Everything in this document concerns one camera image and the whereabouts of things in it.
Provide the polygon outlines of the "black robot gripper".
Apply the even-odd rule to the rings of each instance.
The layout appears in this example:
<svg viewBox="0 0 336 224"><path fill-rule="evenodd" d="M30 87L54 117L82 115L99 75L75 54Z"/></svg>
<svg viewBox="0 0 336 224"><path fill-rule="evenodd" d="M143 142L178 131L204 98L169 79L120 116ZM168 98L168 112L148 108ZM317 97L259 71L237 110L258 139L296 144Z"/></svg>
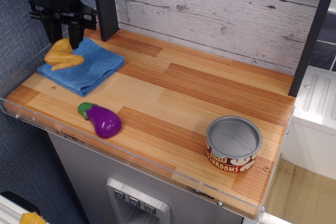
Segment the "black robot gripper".
<svg viewBox="0 0 336 224"><path fill-rule="evenodd" d="M61 24L68 25L72 49L79 47L84 29L96 29L97 12L81 0L28 0L30 16L42 21L48 40L54 44L62 39Z"/></svg>

